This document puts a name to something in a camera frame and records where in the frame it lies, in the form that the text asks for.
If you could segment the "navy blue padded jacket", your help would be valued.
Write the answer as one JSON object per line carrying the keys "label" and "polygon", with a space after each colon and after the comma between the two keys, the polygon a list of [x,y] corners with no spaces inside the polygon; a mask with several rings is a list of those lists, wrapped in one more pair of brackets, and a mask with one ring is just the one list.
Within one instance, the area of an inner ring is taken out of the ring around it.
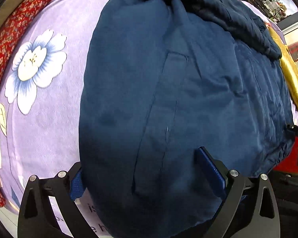
{"label": "navy blue padded jacket", "polygon": [[268,173],[294,136],[281,50],[239,0],[109,0],[79,117],[84,183],[113,237],[171,237],[221,201],[195,151]]}

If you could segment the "golden yellow shiny garment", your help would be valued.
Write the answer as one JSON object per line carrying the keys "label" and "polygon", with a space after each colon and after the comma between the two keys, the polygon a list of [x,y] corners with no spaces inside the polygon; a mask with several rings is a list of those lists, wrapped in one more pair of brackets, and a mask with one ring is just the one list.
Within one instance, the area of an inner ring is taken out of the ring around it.
{"label": "golden yellow shiny garment", "polygon": [[292,56],[288,51],[287,45],[283,44],[277,32],[271,26],[267,26],[267,28],[273,41],[281,50],[281,69],[285,77],[292,100],[298,110],[298,67],[293,61]]}

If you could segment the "purple floral bed sheet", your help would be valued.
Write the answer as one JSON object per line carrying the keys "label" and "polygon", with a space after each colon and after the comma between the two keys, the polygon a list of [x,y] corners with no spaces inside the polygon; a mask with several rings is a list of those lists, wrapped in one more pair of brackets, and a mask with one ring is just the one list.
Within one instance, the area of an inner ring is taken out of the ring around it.
{"label": "purple floral bed sheet", "polygon": [[[28,179],[53,178],[80,162],[79,117],[92,35],[109,0],[52,0],[16,45],[0,84],[0,186],[19,211]],[[84,183],[75,204],[97,237],[113,237]],[[56,199],[62,232],[73,237]],[[171,237],[204,237],[212,218]]]}

